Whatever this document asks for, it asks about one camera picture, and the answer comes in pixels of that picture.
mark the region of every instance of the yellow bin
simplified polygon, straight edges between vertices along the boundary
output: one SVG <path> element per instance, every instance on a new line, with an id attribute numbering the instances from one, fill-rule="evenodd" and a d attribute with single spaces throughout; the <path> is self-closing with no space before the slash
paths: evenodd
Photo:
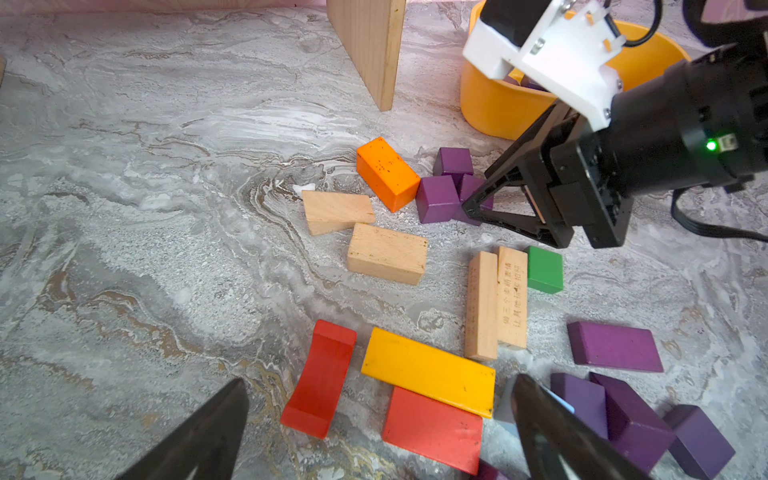
<path id="1" fill-rule="evenodd" d="M 472 9 L 469 31 L 475 27 L 483 5 L 485 2 L 480 2 Z M 616 21 L 616 25 L 627 38 L 640 38 L 648 31 L 646 27 L 627 22 Z M 624 90 L 629 90 L 660 76 L 667 67 L 680 60 L 690 61 L 690 57 L 677 43 L 657 32 L 639 47 L 623 48 L 607 64 L 618 72 L 624 82 Z M 519 82 L 523 73 L 515 69 L 510 76 Z M 517 139 L 555 98 L 546 91 L 519 87 L 502 80 L 490 80 L 471 63 L 464 61 L 462 113 L 471 126 L 484 134 L 508 140 Z"/>

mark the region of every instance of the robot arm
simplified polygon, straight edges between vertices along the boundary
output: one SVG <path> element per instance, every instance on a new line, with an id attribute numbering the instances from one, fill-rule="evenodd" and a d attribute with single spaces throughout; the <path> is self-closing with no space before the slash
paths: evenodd
<path id="1" fill-rule="evenodd" d="M 570 0 L 488 0 L 465 57 L 490 78 L 519 68 L 559 99 L 487 169 L 462 205 L 467 215 L 552 247 L 567 247 L 576 226 L 594 248 L 619 247 L 633 198 L 674 190 L 672 217 L 689 231 L 768 242 L 676 206 L 690 187 L 730 194 L 768 170 L 768 19 L 707 25 L 702 5 L 684 0 L 691 30 L 705 45 L 729 45 L 622 91 L 605 62 L 629 42 L 597 2 L 568 19 Z M 535 215 L 481 210 L 503 187 L 523 187 Z"/>

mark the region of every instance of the purple block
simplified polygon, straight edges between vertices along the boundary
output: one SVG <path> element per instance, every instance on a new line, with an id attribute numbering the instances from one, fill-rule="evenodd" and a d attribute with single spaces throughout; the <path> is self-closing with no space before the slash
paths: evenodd
<path id="1" fill-rule="evenodd" d="M 663 372 L 650 330 L 592 322 L 568 324 L 571 351 L 578 365 Z"/>
<path id="2" fill-rule="evenodd" d="M 432 167 L 432 175 L 436 177 L 450 175 L 456 190 L 462 181 L 462 175 L 472 175 L 474 172 L 468 148 L 441 147 L 435 159 L 435 166 Z"/>
<path id="3" fill-rule="evenodd" d="M 626 382 L 597 373 L 590 373 L 589 379 L 605 388 L 611 444 L 649 473 L 674 442 L 674 432 Z"/>
<path id="4" fill-rule="evenodd" d="M 523 79 L 520 81 L 520 86 L 526 87 L 526 88 L 532 88 L 534 90 L 549 91 L 546 88 L 539 85 L 538 82 L 535 81 L 533 78 L 528 77 L 527 75 L 525 75 Z"/>
<path id="5" fill-rule="evenodd" d="M 574 408 L 576 418 L 608 440 L 608 416 L 602 386 L 567 373 L 553 373 L 549 382 L 552 392 Z"/>
<path id="6" fill-rule="evenodd" d="M 712 480 L 736 454 L 720 430 L 702 409 L 678 405 L 664 421 L 677 435 L 670 453 L 686 473 L 701 480 Z"/>
<path id="7" fill-rule="evenodd" d="M 459 208 L 458 194 L 450 176 L 424 177 L 416 191 L 416 208 L 422 223 L 447 222 Z"/>
<path id="8" fill-rule="evenodd" d="M 469 196 L 472 195 L 475 190 L 480 188 L 480 186 L 484 183 L 485 180 L 482 178 L 473 177 L 472 175 L 462 176 L 462 181 L 458 185 L 459 203 L 463 204 L 469 198 Z M 493 210 L 493 196 L 484 201 L 480 205 L 480 208 L 483 210 Z M 470 225 L 479 225 L 482 223 L 477 220 L 471 220 L 469 217 L 467 217 L 467 214 L 464 213 L 464 210 L 461 207 L 456 209 L 456 213 L 453 215 L 453 218 L 464 223 L 469 223 Z"/>
<path id="9" fill-rule="evenodd" d="M 509 480 L 506 475 L 480 459 L 477 475 L 471 475 L 469 480 Z"/>

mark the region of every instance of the white mounting bracket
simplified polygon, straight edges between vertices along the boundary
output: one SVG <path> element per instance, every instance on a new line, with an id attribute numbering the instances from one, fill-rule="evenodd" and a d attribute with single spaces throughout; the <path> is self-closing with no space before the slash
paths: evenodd
<path id="1" fill-rule="evenodd" d="M 618 73 L 605 63 L 621 52 L 627 39 L 614 35 L 604 21 L 608 11 L 595 0 L 566 19 L 572 5 L 568 0 L 552 0 L 520 48 L 478 18 L 464 58 L 497 80 L 513 68 L 520 69 L 584 115 L 592 130 L 598 131 L 611 124 L 611 101 L 623 89 Z"/>

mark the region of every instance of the red rectangular block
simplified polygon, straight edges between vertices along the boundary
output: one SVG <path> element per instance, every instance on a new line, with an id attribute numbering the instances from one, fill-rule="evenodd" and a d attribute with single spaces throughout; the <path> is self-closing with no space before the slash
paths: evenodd
<path id="1" fill-rule="evenodd" d="M 382 440 L 477 475 L 482 417 L 395 387 Z"/>
<path id="2" fill-rule="evenodd" d="M 310 355 L 280 423 L 318 439 L 328 435 L 356 340 L 354 330 L 317 320 Z"/>

